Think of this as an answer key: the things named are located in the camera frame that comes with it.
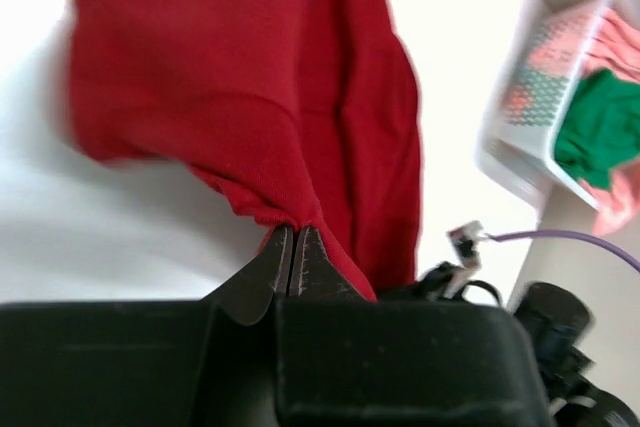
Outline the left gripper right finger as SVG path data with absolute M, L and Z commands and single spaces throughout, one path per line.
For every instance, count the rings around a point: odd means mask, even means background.
M 287 296 L 312 300 L 363 300 L 361 293 L 329 260 L 321 234 L 304 227 L 296 240 Z

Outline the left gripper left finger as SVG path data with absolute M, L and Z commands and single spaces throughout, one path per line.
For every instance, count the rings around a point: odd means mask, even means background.
M 294 230 L 276 227 L 260 252 L 202 299 L 239 325 L 254 325 L 267 313 L 276 294 L 287 290 L 294 251 Z

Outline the red t shirt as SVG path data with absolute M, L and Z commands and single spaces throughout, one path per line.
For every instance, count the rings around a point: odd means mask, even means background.
M 73 0 L 68 116 L 261 225 L 317 228 L 367 298 L 415 276 L 419 96 L 386 0 Z

